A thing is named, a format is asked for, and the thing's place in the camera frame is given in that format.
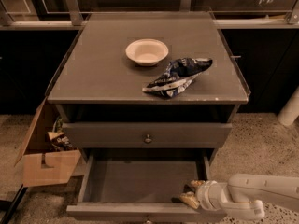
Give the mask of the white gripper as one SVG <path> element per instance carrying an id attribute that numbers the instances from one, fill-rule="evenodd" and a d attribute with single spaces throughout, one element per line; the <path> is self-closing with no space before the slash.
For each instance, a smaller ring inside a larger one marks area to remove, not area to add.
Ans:
<path id="1" fill-rule="evenodd" d="M 218 211 L 221 210 L 221 193 L 223 184 L 216 181 L 193 180 L 190 182 L 191 187 L 196 188 L 193 192 L 181 193 L 179 198 L 193 209 L 198 209 L 200 204 L 204 210 Z"/>

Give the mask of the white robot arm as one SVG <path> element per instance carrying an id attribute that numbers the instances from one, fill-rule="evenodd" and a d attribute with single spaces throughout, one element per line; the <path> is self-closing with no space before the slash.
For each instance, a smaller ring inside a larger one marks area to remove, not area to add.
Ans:
<path id="1" fill-rule="evenodd" d="M 222 210 L 243 220 L 264 218 L 263 203 L 299 211 L 298 177 L 236 174 L 227 182 L 193 180 L 191 186 L 179 198 L 193 209 Z"/>

